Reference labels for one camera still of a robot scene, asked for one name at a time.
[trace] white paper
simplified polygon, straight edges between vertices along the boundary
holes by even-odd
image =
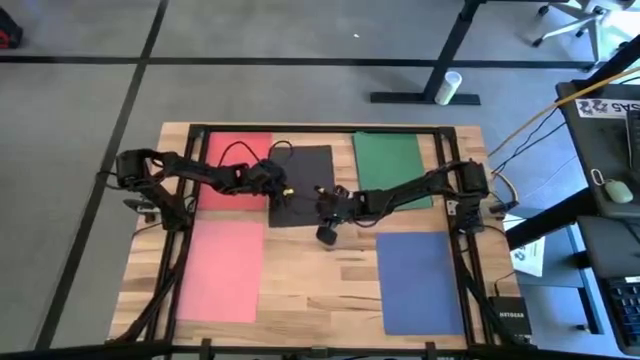
[[[504,228],[505,230],[509,230],[522,221],[525,221],[525,219],[507,214],[505,221]],[[544,267],[544,241],[545,238],[543,236],[530,244],[512,250],[511,262],[513,263],[513,268],[517,271],[541,277]]]
[[[640,110],[640,101],[617,99],[576,99],[582,118],[626,119],[627,111]]]

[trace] wooden tabletop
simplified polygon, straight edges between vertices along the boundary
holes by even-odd
[[[182,153],[189,125],[165,123],[158,150]],[[456,127],[456,132],[461,159],[481,161],[488,170],[480,127]],[[437,167],[433,138],[418,135],[425,169]],[[336,184],[358,189],[351,134],[273,133],[274,142],[284,139],[294,146],[331,145]],[[175,191],[176,184],[176,178],[163,183],[169,191]],[[447,231],[444,200],[441,196],[433,200],[432,208],[393,213],[373,228],[339,226],[335,251],[319,246],[315,239],[316,227],[269,228],[266,211],[198,211],[198,218],[241,216],[265,224],[257,321],[234,324],[178,320],[174,344],[199,345],[202,338],[211,338],[217,346],[411,349],[424,348],[425,342],[433,341],[439,349],[465,349],[464,336],[387,336],[384,333],[375,234]],[[502,229],[498,221],[485,220],[485,223]],[[142,219],[138,225],[139,228],[146,226]],[[509,247],[504,235],[494,229],[487,229],[476,238],[485,288],[487,294],[492,295],[495,280],[513,271]],[[122,334],[152,297],[164,242],[165,232],[161,227],[141,232],[133,239],[110,337]],[[503,296],[519,296],[515,276],[501,280],[499,285]],[[474,333],[478,341],[483,341],[477,304],[472,296],[469,295],[469,299]],[[160,321],[158,336],[162,335],[164,321]]]

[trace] colored paper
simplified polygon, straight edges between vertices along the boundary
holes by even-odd
[[[449,235],[376,236],[387,335],[463,335]]]
[[[388,189],[424,175],[420,146],[415,134],[355,133],[353,147],[360,190]],[[431,197],[404,204],[396,210],[433,206]]]
[[[227,147],[236,141],[247,144],[256,154],[258,159],[269,156],[271,147],[271,133],[235,133],[217,132],[209,137],[207,151],[207,164],[218,166],[220,158]],[[255,157],[241,144],[235,145],[227,151],[222,165],[247,163],[249,166],[256,163]],[[247,195],[222,195],[208,185],[200,188],[198,209],[203,210],[264,210],[267,200],[264,196]]]
[[[295,195],[287,207],[269,209],[269,227],[318,225],[313,201],[318,194],[314,186],[333,189],[331,146],[277,147],[271,153],[271,160],[282,166],[287,185],[295,190]]]
[[[255,322],[263,239],[260,223],[196,220],[177,318]]]

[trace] green mat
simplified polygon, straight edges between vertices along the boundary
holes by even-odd
[[[416,135],[355,133],[353,147],[361,190],[392,188],[425,173]],[[431,197],[425,197],[396,210],[432,206]]]

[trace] computer mouse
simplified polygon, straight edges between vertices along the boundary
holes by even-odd
[[[633,193],[629,190],[627,184],[622,181],[608,180],[604,184],[604,190],[611,200],[617,204],[626,204],[633,200]]]

